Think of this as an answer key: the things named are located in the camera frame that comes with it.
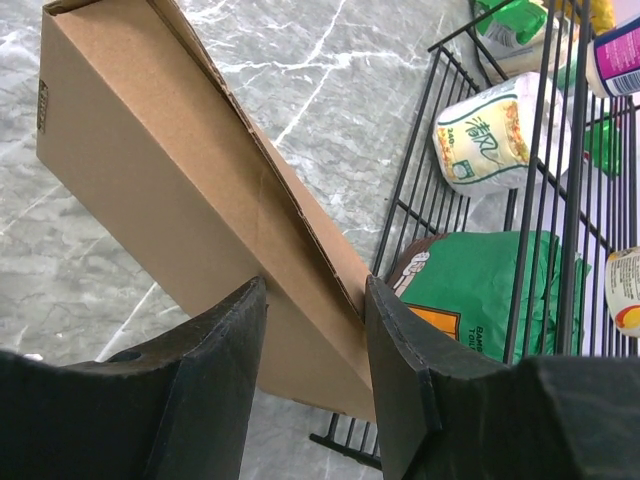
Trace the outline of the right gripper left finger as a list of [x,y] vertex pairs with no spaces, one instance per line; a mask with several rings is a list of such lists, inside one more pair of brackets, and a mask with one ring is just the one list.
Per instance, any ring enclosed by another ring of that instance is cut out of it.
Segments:
[[5,479],[235,479],[267,317],[255,277],[103,362],[1,355]]

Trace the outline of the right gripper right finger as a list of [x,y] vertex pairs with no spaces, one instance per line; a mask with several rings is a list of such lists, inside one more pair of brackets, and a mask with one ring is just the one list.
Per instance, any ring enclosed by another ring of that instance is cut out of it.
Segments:
[[639,361],[507,366],[451,339],[369,277],[365,328],[387,479],[635,479]]

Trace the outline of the brown cardboard box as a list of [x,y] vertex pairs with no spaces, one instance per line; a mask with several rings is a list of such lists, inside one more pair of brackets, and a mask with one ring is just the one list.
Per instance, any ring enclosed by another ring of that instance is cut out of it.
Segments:
[[37,155],[185,313],[265,280],[263,391],[374,419],[368,267],[175,2],[44,7]]

